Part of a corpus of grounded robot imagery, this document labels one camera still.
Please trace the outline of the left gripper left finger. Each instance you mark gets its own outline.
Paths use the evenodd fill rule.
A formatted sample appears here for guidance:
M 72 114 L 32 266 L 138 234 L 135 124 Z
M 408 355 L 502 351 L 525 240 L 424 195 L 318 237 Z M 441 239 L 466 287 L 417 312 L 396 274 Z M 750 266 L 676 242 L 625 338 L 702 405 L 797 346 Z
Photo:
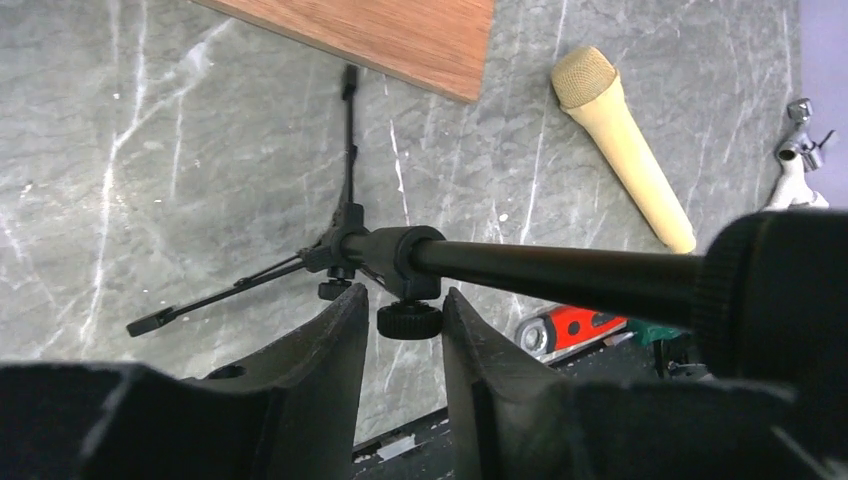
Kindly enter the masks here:
M 5 479 L 347 479 L 368 339 L 350 287 L 203 379 L 135 363 L 5 363 Z

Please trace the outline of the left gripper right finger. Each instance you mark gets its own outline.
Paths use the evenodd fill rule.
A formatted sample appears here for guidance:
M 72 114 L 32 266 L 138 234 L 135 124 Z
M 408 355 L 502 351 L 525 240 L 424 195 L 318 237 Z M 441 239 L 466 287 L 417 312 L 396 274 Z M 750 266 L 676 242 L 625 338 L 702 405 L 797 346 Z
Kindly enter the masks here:
M 847 351 L 796 387 L 589 381 L 491 327 L 457 289 L 443 304 L 449 425 L 460 479 L 843 479 Z

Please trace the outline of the black tripod shock mount stand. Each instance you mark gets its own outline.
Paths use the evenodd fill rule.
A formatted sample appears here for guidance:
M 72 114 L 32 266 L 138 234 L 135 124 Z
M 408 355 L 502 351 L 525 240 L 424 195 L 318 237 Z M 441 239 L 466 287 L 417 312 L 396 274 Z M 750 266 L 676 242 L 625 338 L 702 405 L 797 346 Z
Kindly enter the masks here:
M 364 225 L 354 200 L 355 117 L 345 124 L 345 174 L 328 230 L 312 246 L 230 288 L 127 327 L 133 337 L 243 291 L 307 270 L 333 300 L 363 272 L 395 297 L 378 314 L 396 340 L 436 336 L 431 301 L 449 278 L 691 332 L 720 377 L 797 382 L 847 367 L 847 216 L 793 210 L 742 217 L 701 256 L 452 242 L 428 226 Z

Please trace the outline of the beige gold microphone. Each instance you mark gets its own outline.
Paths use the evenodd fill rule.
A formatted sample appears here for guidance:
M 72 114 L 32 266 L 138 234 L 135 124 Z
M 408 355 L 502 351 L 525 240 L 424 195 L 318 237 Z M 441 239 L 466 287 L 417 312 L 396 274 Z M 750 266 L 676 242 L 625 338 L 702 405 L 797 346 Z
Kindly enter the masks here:
M 551 72 L 560 109 L 581 125 L 652 228 L 676 254 L 695 250 L 693 226 L 626 103 L 620 73 L 596 47 L 579 47 Z

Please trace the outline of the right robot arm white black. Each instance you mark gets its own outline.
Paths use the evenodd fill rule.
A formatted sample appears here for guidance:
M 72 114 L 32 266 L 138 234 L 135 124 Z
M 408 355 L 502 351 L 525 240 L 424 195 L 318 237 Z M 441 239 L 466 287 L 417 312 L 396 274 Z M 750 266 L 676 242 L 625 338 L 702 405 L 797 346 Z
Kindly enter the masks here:
M 811 137 L 813 106 L 809 98 L 790 102 L 786 113 L 792 126 L 774 151 L 781 174 L 762 211 L 828 209 L 829 202 L 808 185 L 806 175 L 824 166 L 827 144 L 831 143 L 836 130 L 831 129 L 820 141 Z

